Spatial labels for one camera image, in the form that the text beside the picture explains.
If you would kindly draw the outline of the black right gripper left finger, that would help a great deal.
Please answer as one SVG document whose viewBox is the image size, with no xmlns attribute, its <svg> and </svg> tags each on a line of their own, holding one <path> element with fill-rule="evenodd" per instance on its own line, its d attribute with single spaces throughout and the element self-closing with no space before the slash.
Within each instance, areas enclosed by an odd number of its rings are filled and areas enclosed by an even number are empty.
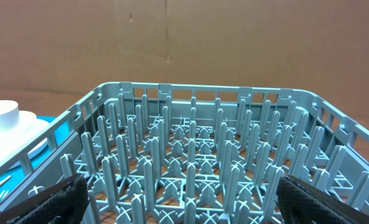
<svg viewBox="0 0 369 224">
<path fill-rule="evenodd" d="M 80 223 L 87 206 L 87 181 L 75 174 L 1 212 L 0 223 Z"/>
</svg>

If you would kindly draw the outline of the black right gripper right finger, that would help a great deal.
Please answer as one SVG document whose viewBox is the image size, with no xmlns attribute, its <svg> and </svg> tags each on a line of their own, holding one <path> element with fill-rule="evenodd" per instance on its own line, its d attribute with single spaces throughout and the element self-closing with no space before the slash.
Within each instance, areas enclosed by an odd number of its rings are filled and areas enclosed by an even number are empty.
<svg viewBox="0 0 369 224">
<path fill-rule="evenodd" d="M 280 178 L 276 195 L 286 224 L 369 224 L 369 215 L 292 175 Z"/>
</svg>

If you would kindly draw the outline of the pink plate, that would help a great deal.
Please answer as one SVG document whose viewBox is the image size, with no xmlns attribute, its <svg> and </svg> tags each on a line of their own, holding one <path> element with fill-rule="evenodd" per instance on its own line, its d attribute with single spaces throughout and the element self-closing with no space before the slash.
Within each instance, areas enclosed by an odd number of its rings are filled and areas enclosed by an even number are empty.
<svg viewBox="0 0 369 224">
<path fill-rule="evenodd" d="M 0 162 L 7 156 L 17 154 L 19 148 L 36 137 L 49 122 L 42 119 L 19 121 L 13 127 L 0 129 Z"/>
</svg>

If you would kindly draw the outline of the grey dishwasher rack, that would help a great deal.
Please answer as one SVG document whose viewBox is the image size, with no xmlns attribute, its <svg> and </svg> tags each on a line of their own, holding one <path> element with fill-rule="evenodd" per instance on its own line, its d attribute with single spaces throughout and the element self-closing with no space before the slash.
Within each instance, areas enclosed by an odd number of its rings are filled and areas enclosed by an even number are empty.
<svg viewBox="0 0 369 224">
<path fill-rule="evenodd" d="M 15 155 L 0 213 L 75 175 L 80 223 L 285 223 L 292 175 L 369 215 L 369 130 L 306 90 L 107 82 Z"/>
</svg>

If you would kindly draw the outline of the pale green cup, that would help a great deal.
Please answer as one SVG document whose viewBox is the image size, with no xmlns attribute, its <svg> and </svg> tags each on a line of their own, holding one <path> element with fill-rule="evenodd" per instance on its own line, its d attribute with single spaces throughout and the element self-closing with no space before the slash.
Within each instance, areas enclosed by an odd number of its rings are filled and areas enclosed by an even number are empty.
<svg viewBox="0 0 369 224">
<path fill-rule="evenodd" d="M 0 131 L 11 129 L 19 122 L 19 107 L 16 101 L 0 100 Z"/>
</svg>

